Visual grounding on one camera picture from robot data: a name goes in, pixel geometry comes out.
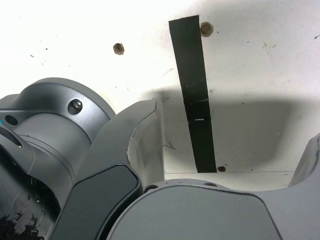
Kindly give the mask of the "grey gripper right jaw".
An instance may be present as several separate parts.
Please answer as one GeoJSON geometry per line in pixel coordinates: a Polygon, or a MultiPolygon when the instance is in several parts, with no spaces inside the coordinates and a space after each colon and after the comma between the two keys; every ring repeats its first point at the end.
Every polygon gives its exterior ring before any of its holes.
{"type": "Polygon", "coordinates": [[[320,138],[313,137],[289,185],[235,191],[175,184],[135,200],[109,240],[317,240],[320,237],[320,138]]]}

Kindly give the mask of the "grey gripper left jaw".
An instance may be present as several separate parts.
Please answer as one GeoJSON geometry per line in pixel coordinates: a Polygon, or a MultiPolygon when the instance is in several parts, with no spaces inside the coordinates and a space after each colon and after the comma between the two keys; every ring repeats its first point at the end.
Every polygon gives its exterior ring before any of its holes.
{"type": "Polygon", "coordinates": [[[164,180],[161,110],[139,101],[106,123],[92,143],[59,214],[53,240],[105,239],[147,186],[164,180]]]}

